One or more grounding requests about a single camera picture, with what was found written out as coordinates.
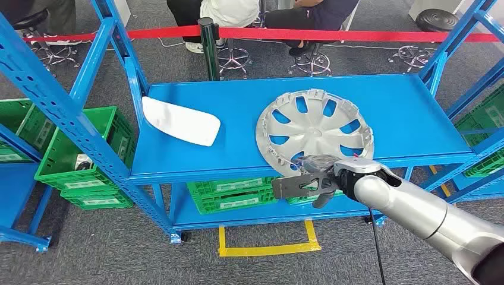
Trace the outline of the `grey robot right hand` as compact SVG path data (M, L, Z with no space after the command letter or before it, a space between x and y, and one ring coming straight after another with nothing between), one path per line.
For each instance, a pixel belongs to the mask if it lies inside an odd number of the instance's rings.
M331 178L323 178L318 180L318 188L325 189L325 192L320 194L316 200L312 202L314 208L323 208L335 195L342 195L343 192L336 188L333 165L339 160L335 156L328 154L298 156L291 161L298 166L302 174L308 173L328 173Z

